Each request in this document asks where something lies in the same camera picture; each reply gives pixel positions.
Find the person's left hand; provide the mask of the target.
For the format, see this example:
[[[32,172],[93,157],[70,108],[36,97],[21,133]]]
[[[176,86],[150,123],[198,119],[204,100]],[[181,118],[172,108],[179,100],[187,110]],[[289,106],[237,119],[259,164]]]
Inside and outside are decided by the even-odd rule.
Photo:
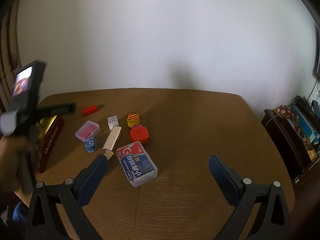
[[[0,146],[1,191],[10,193],[21,186],[18,168],[21,157],[31,150],[25,137],[2,137]]]

